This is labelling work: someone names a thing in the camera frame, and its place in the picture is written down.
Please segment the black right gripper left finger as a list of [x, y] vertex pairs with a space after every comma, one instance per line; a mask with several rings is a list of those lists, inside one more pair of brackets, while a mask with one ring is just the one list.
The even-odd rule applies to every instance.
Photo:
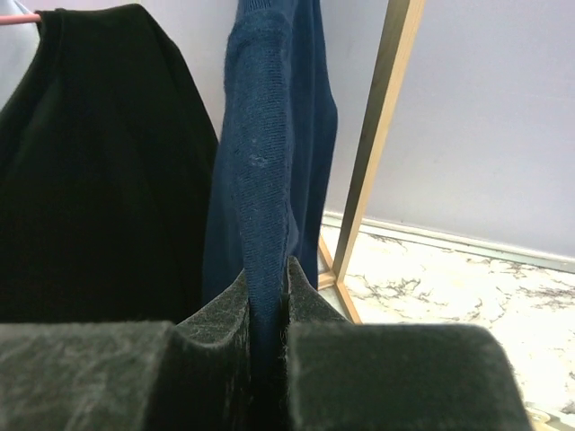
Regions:
[[244, 276], [179, 324], [5, 324], [4, 430], [243, 430]]

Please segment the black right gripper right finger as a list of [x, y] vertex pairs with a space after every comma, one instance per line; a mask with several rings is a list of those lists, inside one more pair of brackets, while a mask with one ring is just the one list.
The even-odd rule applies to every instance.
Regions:
[[528, 430], [508, 358], [469, 324], [354, 324], [287, 264], [294, 430]]

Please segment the navy blue t shirt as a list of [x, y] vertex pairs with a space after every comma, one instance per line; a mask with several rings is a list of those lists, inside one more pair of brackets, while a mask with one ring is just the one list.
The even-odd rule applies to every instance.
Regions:
[[203, 298], [244, 275], [252, 366], [279, 345], [289, 257], [318, 279], [317, 248], [338, 113], [316, 1], [242, 1], [225, 60], [226, 107], [213, 171]]

